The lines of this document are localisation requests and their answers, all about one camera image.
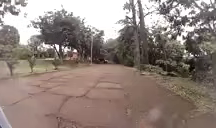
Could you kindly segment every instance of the cracked asphalt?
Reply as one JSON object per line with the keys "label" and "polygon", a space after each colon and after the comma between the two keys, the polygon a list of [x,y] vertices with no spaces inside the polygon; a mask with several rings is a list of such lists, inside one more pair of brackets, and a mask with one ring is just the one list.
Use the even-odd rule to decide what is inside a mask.
{"label": "cracked asphalt", "polygon": [[0,80],[0,103],[13,128],[216,128],[216,118],[190,118],[192,103],[116,65]]}

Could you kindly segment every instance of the sky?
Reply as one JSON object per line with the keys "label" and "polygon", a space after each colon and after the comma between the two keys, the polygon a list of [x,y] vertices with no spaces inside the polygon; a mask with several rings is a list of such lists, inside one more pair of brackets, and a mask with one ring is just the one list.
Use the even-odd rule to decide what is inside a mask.
{"label": "sky", "polygon": [[43,15],[45,11],[60,9],[61,5],[75,16],[85,18],[88,25],[105,31],[105,39],[116,38],[121,25],[116,22],[125,17],[123,5],[126,0],[28,0],[28,5],[21,9],[19,16],[7,14],[5,24],[19,30],[20,43],[26,44],[31,35],[39,34],[34,28],[28,28],[30,20]]}

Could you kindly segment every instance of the grass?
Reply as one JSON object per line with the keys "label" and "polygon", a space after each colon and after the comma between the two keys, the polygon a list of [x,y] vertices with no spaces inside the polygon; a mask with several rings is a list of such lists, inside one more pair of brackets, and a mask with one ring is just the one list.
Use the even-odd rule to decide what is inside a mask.
{"label": "grass", "polygon": [[[77,64],[69,64],[69,62],[64,62],[63,65],[59,66],[59,70],[69,70],[73,67],[78,66]],[[19,60],[19,64],[15,66],[14,76],[25,76],[29,75],[30,67],[27,60]],[[37,59],[36,66],[34,67],[34,72],[32,74],[37,73],[44,73],[44,72],[51,72],[55,71],[54,66],[52,65],[52,60],[44,60],[44,59]],[[2,78],[9,78],[9,70],[4,61],[0,61],[0,79]]]}
{"label": "grass", "polygon": [[176,95],[194,103],[197,107],[196,113],[212,113],[216,115],[216,92],[198,84],[189,78],[168,77],[158,74],[145,73],[156,82]]}

